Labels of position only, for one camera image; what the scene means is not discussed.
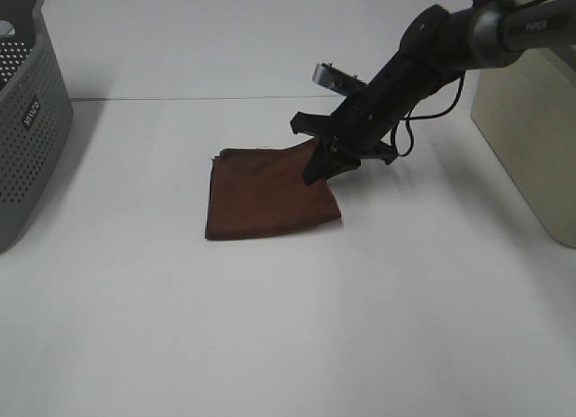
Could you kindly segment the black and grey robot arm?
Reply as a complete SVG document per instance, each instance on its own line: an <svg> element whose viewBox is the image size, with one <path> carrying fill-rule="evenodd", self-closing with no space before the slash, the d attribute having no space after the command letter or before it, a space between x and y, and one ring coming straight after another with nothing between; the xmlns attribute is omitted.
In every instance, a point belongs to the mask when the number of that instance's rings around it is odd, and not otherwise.
<svg viewBox="0 0 576 417"><path fill-rule="evenodd" d="M317 147L303 170L305 184L360 167L364 159L391 164L401 156L394 141L409 128L423 100L470 70L504 68L526 50L575 42L575 0L472 0L450 13L432 5L409 25L383 68L365 83L330 64L317 65L313 81L344 97L329 115L297 113L292 131Z"/></svg>

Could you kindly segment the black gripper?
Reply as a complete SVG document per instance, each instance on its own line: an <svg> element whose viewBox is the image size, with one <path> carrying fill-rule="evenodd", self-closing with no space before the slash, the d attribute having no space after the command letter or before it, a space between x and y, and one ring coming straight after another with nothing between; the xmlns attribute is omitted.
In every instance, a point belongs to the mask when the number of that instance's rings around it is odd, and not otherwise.
<svg viewBox="0 0 576 417"><path fill-rule="evenodd" d="M298 112L290 121L295 134L316 138L302 172L311 186L358 169L380 139L441 83L442 71L423 59L396 53L366 83L329 115Z"/></svg>

